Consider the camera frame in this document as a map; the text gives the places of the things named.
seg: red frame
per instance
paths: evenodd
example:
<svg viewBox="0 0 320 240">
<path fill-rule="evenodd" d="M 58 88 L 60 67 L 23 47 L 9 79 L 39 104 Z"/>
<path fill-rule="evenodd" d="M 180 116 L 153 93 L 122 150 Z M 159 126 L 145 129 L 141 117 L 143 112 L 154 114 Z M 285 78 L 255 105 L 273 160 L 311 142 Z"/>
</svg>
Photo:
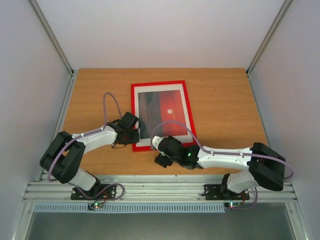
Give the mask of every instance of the red frame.
<svg viewBox="0 0 320 240">
<path fill-rule="evenodd" d="M 174 84 L 182 84 L 183 92 L 184 92 L 184 98 L 186 103 L 186 109 L 188 111 L 189 121 L 190 121 L 190 130 L 192 133 L 196 135 L 196 129 L 194 124 L 194 119 L 192 117 L 190 102 L 189 102 L 189 96 L 187 92 L 187 86 L 186 82 L 184 80 L 176 80 L 176 81 L 158 81 L 158 82 L 145 82 L 145 83 L 133 83 L 131 84 L 131 113 L 133 115 L 136 115 L 135 113 L 135 88 L 136 87 L 147 87 L 147 86 L 159 86 L 159 85 L 174 85 Z M 187 147 L 190 145 L 197 144 L 196 141 L 193 139 L 193 142 L 186 142 L 182 145 Z M 150 146 L 137 146 L 137 144 L 132 144 L 132 151 L 133 152 L 145 152 L 145 151 L 151 151 Z"/>
</svg>

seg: framed picture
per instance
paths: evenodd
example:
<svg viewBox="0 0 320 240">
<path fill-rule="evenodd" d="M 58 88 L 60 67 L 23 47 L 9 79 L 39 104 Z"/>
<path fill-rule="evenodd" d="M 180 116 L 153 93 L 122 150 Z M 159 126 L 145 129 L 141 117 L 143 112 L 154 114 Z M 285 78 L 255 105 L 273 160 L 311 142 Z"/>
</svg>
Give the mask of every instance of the framed picture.
<svg viewBox="0 0 320 240">
<path fill-rule="evenodd" d="M 151 134 L 162 122 L 180 122 L 196 134 L 186 82 L 183 80 L 132 84 L 131 112 L 140 119 L 140 141 L 132 145 L 134 152 L 151 150 Z M 172 135 L 184 146 L 196 143 L 184 127 L 175 123 L 162 125 L 155 135 Z"/>
</svg>

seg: wooden table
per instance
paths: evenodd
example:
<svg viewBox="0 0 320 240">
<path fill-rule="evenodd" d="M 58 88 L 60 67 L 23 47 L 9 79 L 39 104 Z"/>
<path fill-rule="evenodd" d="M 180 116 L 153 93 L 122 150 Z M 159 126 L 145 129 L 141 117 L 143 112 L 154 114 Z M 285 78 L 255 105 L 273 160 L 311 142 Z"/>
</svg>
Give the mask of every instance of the wooden table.
<svg viewBox="0 0 320 240">
<path fill-rule="evenodd" d="M 131 111 L 130 85 L 185 80 L 198 139 L 212 148 L 239 149 L 266 143 L 264 130 L 243 68 L 123 68 L 80 69 L 63 130 L 83 133 L 103 125 L 103 95 L 111 92 L 122 113 Z M 108 121 L 119 118 L 107 97 Z M 94 175 L 226 174 L 237 170 L 208 168 L 187 170 L 178 164 L 162 168 L 156 152 L 132 152 L 104 146 L 84 155 L 81 167 Z"/>
</svg>

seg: white wall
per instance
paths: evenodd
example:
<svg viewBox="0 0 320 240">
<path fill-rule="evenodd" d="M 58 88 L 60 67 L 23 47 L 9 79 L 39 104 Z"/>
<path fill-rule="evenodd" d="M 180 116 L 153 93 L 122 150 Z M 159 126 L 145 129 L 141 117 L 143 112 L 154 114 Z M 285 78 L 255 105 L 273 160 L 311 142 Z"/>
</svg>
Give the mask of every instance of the white wall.
<svg viewBox="0 0 320 240">
<path fill-rule="evenodd" d="M 270 145 L 290 162 L 313 239 L 320 236 L 320 1 L 295 0 L 251 76 Z"/>
<path fill-rule="evenodd" d="M 28 181 L 40 173 L 68 72 L 29 1 L 0 7 L 0 239 L 12 231 Z"/>
<path fill-rule="evenodd" d="M 283 0 L 38 0 L 71 66 L 247 68 Z"/>
</svg>

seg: black base bracket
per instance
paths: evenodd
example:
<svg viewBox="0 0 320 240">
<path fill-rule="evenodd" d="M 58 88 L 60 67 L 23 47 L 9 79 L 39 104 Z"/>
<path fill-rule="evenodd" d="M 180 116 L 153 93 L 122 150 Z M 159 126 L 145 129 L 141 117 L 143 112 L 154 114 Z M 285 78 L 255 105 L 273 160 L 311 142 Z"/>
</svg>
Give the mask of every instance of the black base bracket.
<svg viewBox="0 0 320 240">
<path fill-rule="evenodd" d="M 229 192 L 229 196 L 225 197 L 221 192 L 221 184 L 205 184 L 204 185 L 204 196 L 205 200 L 214 201 L 214 200 L 249 200 L 248 190 L 243 190 L 241 193 Z"/>
<path fill-rule="evenodd" d="M 102 189 L 104 189 L 105 187 L 109 186 L 109 184 L 100 184 L 98 187 L 99 189 L 97 190 L 97 192 L 99 193 Z M 114 199 L 117 193 L 117 186 L 111 186 L 108 187 L 105 191 L 107 194 L 107 199 Z M 98 200 L 98 199 L 104 199 L 106 194 L 102 192 L 101 194 L 99 194 L 98 196 L 91 198 L 90 200 Z M 71 200 L 89 200 L 88 198 L 86 198 L 85 196 L 83 196 L 83 194 L 76 188 L 74 187 L 72 189 L 71 192 Z"/>
</svg>

